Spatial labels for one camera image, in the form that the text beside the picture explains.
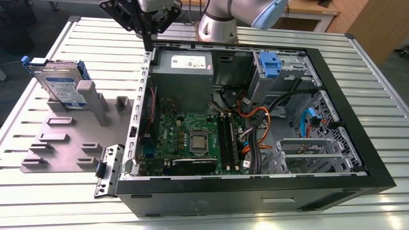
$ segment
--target green motherboard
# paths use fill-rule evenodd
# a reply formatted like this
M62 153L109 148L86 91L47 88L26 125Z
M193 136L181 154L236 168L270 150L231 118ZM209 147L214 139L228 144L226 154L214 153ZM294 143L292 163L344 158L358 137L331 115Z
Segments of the green motherboard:
M239 118L231 120L235 127L240 126ZM154 157L143 160L141 175L166 175L163 166L173 159L215 159L216 167L209 175L244 174L246 170L238 164L235 167L222 165L218 131L216 115L162 114L155 149L143 149L154 151Z

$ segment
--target robotic arm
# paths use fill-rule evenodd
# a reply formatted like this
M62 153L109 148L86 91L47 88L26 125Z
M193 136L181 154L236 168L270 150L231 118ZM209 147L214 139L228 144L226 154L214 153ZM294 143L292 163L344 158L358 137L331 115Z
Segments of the robotic arm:
M235 19L258 30L268 29L278 20L287 2L287 0L207 0L198 24L199 40L234 42Z
M179 0L107 0L99 8L127 31L142 39L145 50L153 51L151 39L167 29L181 13Z
M198 39L230 43L236 40L235 18L251 27L268 29L279 18L288 0L207 0L198 24ZM142 39L153 51L151 39L167 29L181 13L179 0L105 0L101 9Z

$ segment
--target table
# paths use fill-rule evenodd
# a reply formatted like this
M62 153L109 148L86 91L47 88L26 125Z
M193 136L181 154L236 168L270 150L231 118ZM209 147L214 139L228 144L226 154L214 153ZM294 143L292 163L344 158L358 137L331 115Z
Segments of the table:
M194 34L193 27L174 23L159 38L194 40ZM19 172L47 111L46 93L31 79L0 129L0 227L409 229L409 110L359 44L342 34L243 27L238 42L319 49L396 187L324 211L138 219L118 199L93 199L94 173ZM79 58L105 98L134 98L142 53L141 40L111 19L71 17L46 58Z
M58 0L58 1L49 1L49 0L41 0L47 1L50 4L51 9L55 11L58 9L58 6L55 2L70 2L70 3L85 3L85 4L98 4L99 0ZM182 9L189 9L189 0L181 0L182 1ZM199 3L203 6L206 0L191 0L191 6L190 9L193 11L199 10ZM314 32L324 32L326 28L334 18L339 14L339 10L334 6L332 3L330 3L328 7L320 7L316 5L315 0L291 0L288 2L288 18L298 18L298 19L311 19L318 20L318 23L314 28Z

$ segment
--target cpu socket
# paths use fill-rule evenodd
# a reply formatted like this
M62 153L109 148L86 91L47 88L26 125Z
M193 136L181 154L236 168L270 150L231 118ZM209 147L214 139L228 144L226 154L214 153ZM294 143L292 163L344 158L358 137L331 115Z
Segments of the cpu socket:
M189 134L189 151L194 156L201 157L209 152L207 134L202 132L191 132Z

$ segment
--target motherboard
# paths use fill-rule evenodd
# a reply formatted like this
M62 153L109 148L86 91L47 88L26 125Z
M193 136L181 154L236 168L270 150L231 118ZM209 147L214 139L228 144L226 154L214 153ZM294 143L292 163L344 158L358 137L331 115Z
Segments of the motherboard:
M155 147L143 146L141 176L246 174L231 114L162 114Z

